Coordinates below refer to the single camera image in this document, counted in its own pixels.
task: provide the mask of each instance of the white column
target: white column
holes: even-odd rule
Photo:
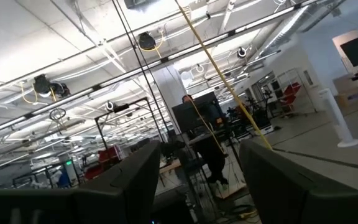
[[[170,111],[170,119],[175,122],[173,123],[175,132],[179,134],[180,130],[178,130],[175,125],[177,122],[175,115],[172,112],[172,107],[181,104],[181,98],[187,94],[181,81],[180,74],[171,65],[153,72],[153,77],[160,88],[163,99],[165,100],[165,106]]]
[[[77,175],[75,174],[74,163],[68,162],[69,160],[70,160],[70,157],[66,154],[59,156],[59,162],[63,163],[63,166],[66,169],[66,172],[67,172],[68,178],[71,181],[71,184],[77,184],[78,179],[77,179]]]

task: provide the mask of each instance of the man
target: man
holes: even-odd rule
[[[183,103],[191,103],[191,101],[193,101],[193,97],[191,97],[191,95],[185,95],[181,100]],[[187,136],[189,139],[197,137],[193,130],[187,131]],[[224,154],[216,144],[216,141],[214,139],[211,140],[211,138],[207,138],[196,143],[193,148],[201,155],[211,171],[211,176],[207,178],[208,183],[213,184],[220,181],[222,185],[229,184],[227,179],[223,177],[222,173],[225,163]]]

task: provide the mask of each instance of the ceiling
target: ceiling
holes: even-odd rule
[[[223,21],[228,0],[209,1],[206,8],[202,7],[198,10],[195,9],[193,1],[182,0],[181,3],[202,40],[208,40],[273,14],[278,7],[277,3],[281,2],[277,0],[231,1],[234,2],[234,10],[229,14],[226,25]],[[182,52],[198,43],[174,0],[154,1],[137,10],[126,9],[123,0],[118,0],[118,2],[123,7],[124,15],[131,29],[135,31],[135,35],[149,31],[157,42],[163,38],[158,48],[162,58]],[[290,7],[292,2],[290,0],[283,2],[278,11]],[[206,10],[211,15],[211,19],[206,18]],[[254,59],[257,52],[260,53],[260,48],[281,21],[245,32],[230,41],[210,47],[209,51],[223,71],[241,66]],[[79,31],[78,27],[90,40]],[[105,40],[107,42],[104,45],[94,47],[94,43],[98,45]],[[236,52],[239,47],[247,49],[245,59],[238,59]],[[147,63],[160,59],[156,51],[141,52]],[[114,55],[118,56],[117,60],[112,59]],[[205,78],[215,77],[216,72],[204,52],[187,56],[174,62],[174,67],[180,72],[192,72],[193,80],[189,84],[196,87],[189,89],[189,93],[200,92],[219,82],[218,79],[214,79],[208,84],[197,85]],[[197,71],[197,64],[203,67],[202,72]],[[71,94],[75,94],[139,67],[131,42],[125,35],[124,27],[111,1],[0,0],[0,85],[6,84],[4,88],[0,88],[0,124],[53,103],[51,97],[35,97],[32,83],[37,75],[46,74],[51,80],[65,83]],[[150,73],[147,73],[147,77],[148,80],[152,80]],[[151,108],[160,128],[164,126],[164,123],[157,112],[157,105],[162,110],[164,120],[170,125],[168,114],[165,112],[160,94],[153,82],[151,88],[158,99],[157,104],[151,103]],[[23,91],[26,93],[25,99],[22,97]],[[63,124],[51,121],[48,111],[37,119],[29,119],[0,130],[0,161],[9,161],[34,151],[36,153],[23,159],[34,158],[50,151],[54,152],[49,156],[53,158],[64,151],[75,150],[74,147],[76,149],[83,147],[85,150],[80,151],[81,153],[101,149],[103,145],[94,118],[106,113],[105,103],[109,100],[121,105],[143,97],[152,100],[146,79],[143,74],[133,75],[109,88],[61,106],[67,112],[66,116],[59,120]],[[105,125],[103,134],[107,136],[111,144],[125,146],[157,134],[155,123],[151,119],[152,113],[145,101],[131,105],[122,114],[129,110],[133,110],[132,116],[117,113],[109,117],[112,121]],[[45,138],[45,135],[51,135],[52,132],[56,134]],[[59,142],[53,147],[49,146],[72,134],[81,138],[72,139],[71,143]],[[31,146],[22,147],[23,139],[30,139],[34,143]]]

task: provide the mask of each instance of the white ceiling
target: white ceiling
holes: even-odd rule
[[[80,24],[75,13],[68,7],[66,1],[56,0],[55,2],[61,6],[73,20]],[[248,2],[248,0],[237,0],[236,6],[245,2]],[[208,5],[208,12],[213,15],[215,12],[224,11],[227,3],[228,0],[215,1]],[[152,7],[144,9],[143,12],[124,9],[124,14],[128,18],[131,28],[137,29],[161,19],[168,14],[178,13],[176,4],[173,0],[163,0],[157,4],[158,5],[153,5]],[[81,12],[85,15],[85,18],[90,21],[100,37],[109,40],[124,34],[124,29],[111,1],[79,0],[78,5]],[[273,0],[258,0],[258,2],[253,6],[239,12],[232,13],[226,25],[226,30],[234,29],[272,14],[276,8],[277,5]],[[199,21],[202,18],[191,19],[194,22]],[[218,30],[222,21],[223,16],[214,17],[198,24],[198,26],[196,26],[196,30],[199,32],[203,40],[210,39],[218,35]],[[271,24],[263,29],[244,34],[217,46],[213,50],[213,55],[215,56],[215,59],[218,60],[220,69],[224,70],[244,63],[245,60],[239,61],[236,54],[232,53],[229,55],[230,52],[233,51],[235,53],[239,46],[247,47],[249,45],[262,45],[265,39],[274,30],[276,25],[277,24]],[[153,29],[149,28],[152,35],[156,39],[159,39],[160,34],[157,32],[157,28],[163,29],[164,36],[170,36],[172,33],[186,28],[186,23],[184,18],[177,17],[176,19],[172,19],[165,24],[160,24],[158,27],[153,27]],[[197,40],[194,38],[191,31],[186,31],[163,42],[159,51],[162,57],[165,57],[190,47],[193,44],[197,44]],[[91,41],[85,38],[84,35],[81,34],[50,1],[17,0],[17,2],[15,2],[14,0],[0,0],[0,84],[36,71],[44,66],[50,65],[51,63],[58,62],[63,58],[77,54],[78,52],[86,50],[92,46],[93,44]],[[118,54],[125,52],[131,47],[126,36],[112,41],[109,46]],[[143,52],[143,54],[148,63],[159,59],[156,52]],[[100,52],[100,50],[90,50],[73,59],[66,60],[56,66],[36,72],[35,74],[38,75],[45,73],[49,78],[53,79],[92,67],[95,64],[106,61],[106,59],[107,58]],[[127,71],[139,67],[133,51],[121,55],[120,60]],[[194,68],[197,63],[204,64],[206,69],[204,73],[198,73],[195,71]],[[214,72],[212,72],[213,68],[208,65],[208,61],[204,53],[198,53],[189,56],[188,58],[184,58],[179,62],[176,62],[176,66],[180,67],[181,70],[191,70],[195,77],[195,83],[205,76],[215,75]],[[76,93],[112,77],[119,76],[122,73],[123,72],[115,65],[108,63],[102,68],[89,72],[86,75],[71,78],[63,82],[68,85],[71,93]],[[135,78],[138,78],[136,79],[136,82],[139,82],[143,88],[148,89],[143,76]],[[31,88],[31,83],[32,81],[30,80],[25,83],[24,89]],[[0,103],[6,102],[6,99],[9,99],[20,92],[21,86],[19,83],[4,89],[0,92]],[[158,91],[155,86],[153,86],[153,92],[156,93],[158,98]],[[75,106],[72,109],[67,109],[67,116],[70,116],[71,118],[84,119],[85,123],[71,128],[68,131],[64,131],[62,134],[66,136],[94,125],[94,121],[92,119],[106,111],[103,105],[107,100],[120,104],[130,102],[144,96],[149,95],[145,93],[134,81],[128,80],[126,82],[122,82],[115,86],[115,89],[104,92],[98,97],[94,97],[94,100],[91,100],[88,103],[83,103],[82,106]],[[34,94],[32,93],[26,95],[25,97],[29,101],[35,100]],[[52,100],[50,98],[39,98],[39,102],[52,103]],[[44,105],[32,105],[26,103],[22,99],[19,99],[9,103],[9,106],[12,106],[12,108],[10,107],[8,110],[0,108],[0,124]],[[141,109],[134,113],[132,117],[120,118],[118,121],[120,123],[124,123],[137,117],[138,115],[147,113],[147,110]],[[118,127],[109,126],[108,128],[109,131],[110,129],[113,131],[126,127],[127,125],[128,123],[125,123]],[[49,126],[50,121],[45,119],[45,121],[40,121],[33,126],[22,129],[21,131],[16,131],[9,136],[9,139],[34,138],[34,136],[31,136],[33,132],[36,132],[37,136],[44,133]]]

